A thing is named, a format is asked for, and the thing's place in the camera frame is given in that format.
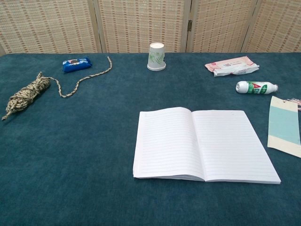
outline blue snack package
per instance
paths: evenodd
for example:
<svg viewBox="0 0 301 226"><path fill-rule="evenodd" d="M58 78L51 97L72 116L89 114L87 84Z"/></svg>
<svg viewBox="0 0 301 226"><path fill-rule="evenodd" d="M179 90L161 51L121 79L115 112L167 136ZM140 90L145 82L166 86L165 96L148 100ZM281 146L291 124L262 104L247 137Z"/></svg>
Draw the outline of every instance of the blue snack package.
<svg viewBox="0 0 301 226"><path fill-rule="evenodd" d="M64 72L73 72L73 71L89 68L91 66L92 64L88 57L63 61Z"/></svg>

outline pink package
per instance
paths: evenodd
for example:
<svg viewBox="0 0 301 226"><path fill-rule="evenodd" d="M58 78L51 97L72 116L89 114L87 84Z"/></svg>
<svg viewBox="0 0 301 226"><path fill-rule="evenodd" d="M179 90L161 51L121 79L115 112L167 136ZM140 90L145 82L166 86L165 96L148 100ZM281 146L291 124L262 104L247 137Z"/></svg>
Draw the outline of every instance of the pink package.
<svg viewBox="0 0 301 226"><path fill-rule="evenodd" d="M206 64L205 67L214 73L214 76L228 74L248 74L259 70L259 65L251 61L247 56L222 60Z"/></svg>

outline open notebook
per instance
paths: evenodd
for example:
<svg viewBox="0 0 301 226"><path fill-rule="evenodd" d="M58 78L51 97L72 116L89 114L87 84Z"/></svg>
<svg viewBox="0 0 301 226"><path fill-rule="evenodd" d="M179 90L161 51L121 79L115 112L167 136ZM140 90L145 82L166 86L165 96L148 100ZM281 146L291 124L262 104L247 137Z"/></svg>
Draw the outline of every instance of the open notebook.
<svg viewBox="0 0 301 226"><path fill-rule="evenodd" d="M135 178L280 184L244 111L140 112Z"/></svg>

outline paper card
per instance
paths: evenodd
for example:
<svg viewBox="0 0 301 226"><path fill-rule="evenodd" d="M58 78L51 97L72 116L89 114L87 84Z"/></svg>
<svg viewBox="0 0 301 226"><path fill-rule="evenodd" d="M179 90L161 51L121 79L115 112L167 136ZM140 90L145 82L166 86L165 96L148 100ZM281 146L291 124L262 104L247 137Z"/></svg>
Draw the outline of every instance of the paper card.
<svg viewBox="0 0 301 226"><path fill-rule="evenodd" d="M301 158L298 105L272 97L269 107L268 147Z"/></svg>

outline coiled rope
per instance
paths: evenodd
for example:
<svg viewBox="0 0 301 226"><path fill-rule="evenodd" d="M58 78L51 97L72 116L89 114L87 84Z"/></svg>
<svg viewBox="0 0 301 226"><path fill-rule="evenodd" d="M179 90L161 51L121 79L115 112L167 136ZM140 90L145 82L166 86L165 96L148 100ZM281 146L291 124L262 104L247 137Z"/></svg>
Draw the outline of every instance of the coiled rope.
<svg viewBox="0 0 301 226"><path fill-rule="evenodd" d="M8 105L6 107L7 114L2 117L2 121L7 119L8 116L10 116L12 113L22 111L26 107L28 107L40 92L46 90L49 87L50 80L54 80L56 82L60 97L62 98L71 97L77 91L77 89L79 88L79 84L82 81L105 74L112 69L112 61L109 57L107 58L110 63L110 67L107 70L100 73L89 75L87 77L78 80L74 90L66 95L62 94L62 88L60 82L57 79L52 77L43 77L42 72L39 72L35 81L31 82L28 86L20 89L18 92L16 92L13 96L9 98Z"/></svg>

